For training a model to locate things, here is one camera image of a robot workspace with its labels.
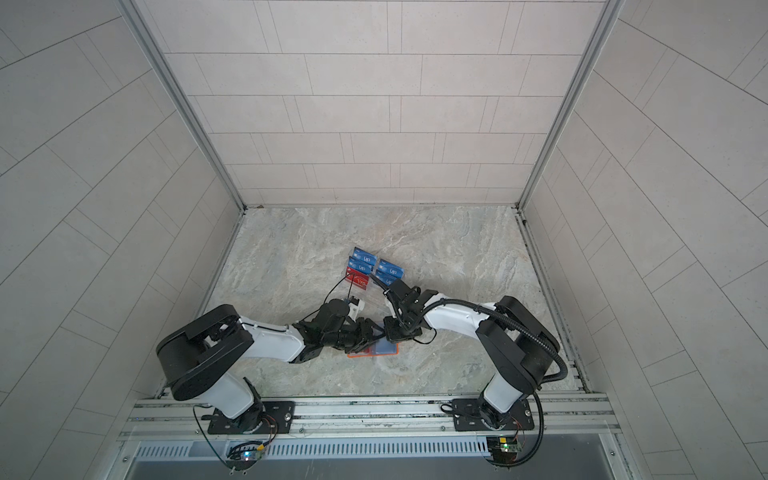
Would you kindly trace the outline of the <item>orange card holder wallet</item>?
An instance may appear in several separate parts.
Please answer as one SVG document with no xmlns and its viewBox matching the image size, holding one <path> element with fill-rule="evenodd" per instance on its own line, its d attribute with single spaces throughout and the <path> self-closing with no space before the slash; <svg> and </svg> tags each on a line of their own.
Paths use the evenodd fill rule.
<svg viewBox="0 0 768 480">
<path fill-rule="evenodd" d="M 385 338 L 379 339 L 371 346 L 359 352 L 352 352 L 348 354 L 349 358 L 364 358 L 364 357 L 377 357 L 377 356 L 390 356 L 397 355 L 399 353 L 399 346 L 395 343 L 391 343 Z"/>
</svg>

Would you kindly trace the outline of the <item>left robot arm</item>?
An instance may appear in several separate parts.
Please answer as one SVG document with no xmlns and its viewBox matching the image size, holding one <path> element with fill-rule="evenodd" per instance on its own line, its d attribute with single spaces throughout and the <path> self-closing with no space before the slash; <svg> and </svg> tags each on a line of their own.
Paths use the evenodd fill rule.
<svg viewBox="0 0 768 480">
<path fill-rule="evenodd" d="M 368 318 L 354 319 L 360 302 L 332 299 L 288 326 L 257 322 L 220 305 L 162 339 L 156 356 L 176 401 L 213 406 L 229 420 L 259 421 L 261 399 L 252 382 L 230 372 L 242 358 L 301 364 L 324 348 L 358 353 L 385 336 Z"/>
</svg>

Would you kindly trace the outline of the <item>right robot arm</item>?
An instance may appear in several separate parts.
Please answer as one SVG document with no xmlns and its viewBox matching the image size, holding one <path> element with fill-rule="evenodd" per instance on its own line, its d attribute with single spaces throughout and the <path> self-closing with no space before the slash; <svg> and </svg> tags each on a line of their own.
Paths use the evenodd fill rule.
<svg viewBox="0 0 768 480">
<path fill-rule="evenodd" d="M 513 407 L 542 385 L 568 375 L 557 339 L 514 297 L 481 304 L 410 287 L 400 279 L 380 287 L 391 311 L 385 319 L 389 341 L 414 340 L 427 328 L 480 342 L 495 373 L 479 396 L 478 416 L 492 429 L 510 423 Z"/>
</svg>

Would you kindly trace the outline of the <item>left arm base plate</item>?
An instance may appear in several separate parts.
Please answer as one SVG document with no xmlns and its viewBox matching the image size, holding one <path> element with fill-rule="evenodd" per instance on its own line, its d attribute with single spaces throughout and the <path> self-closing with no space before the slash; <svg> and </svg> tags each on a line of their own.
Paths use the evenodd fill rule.
<svg viewBox="0 0 768 480">
<path fill-rule="evenodd" d="M 202 419 L 209 421 L 207 433 L 213 435 L 287 434 L 295 407 L 292 401 L 266 401 L 250 407 L 237 419 L 227 418 L 219 409 Z"/>
</svg>

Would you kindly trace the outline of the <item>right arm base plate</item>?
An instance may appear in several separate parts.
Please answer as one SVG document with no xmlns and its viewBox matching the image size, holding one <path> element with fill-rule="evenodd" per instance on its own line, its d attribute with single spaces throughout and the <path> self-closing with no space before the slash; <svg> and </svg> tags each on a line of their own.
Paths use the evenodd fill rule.
<svg viewBox="0 0 768 480">
<path fill-rule="evenodd" d="M 485 400 L 455 398 L 443 403 L 441 411 L 453 418 L 458 432 L 529 431 L 535 428 L 527 400 L 519 400 L 508 411 L 499 412 Z"/>
</svg>

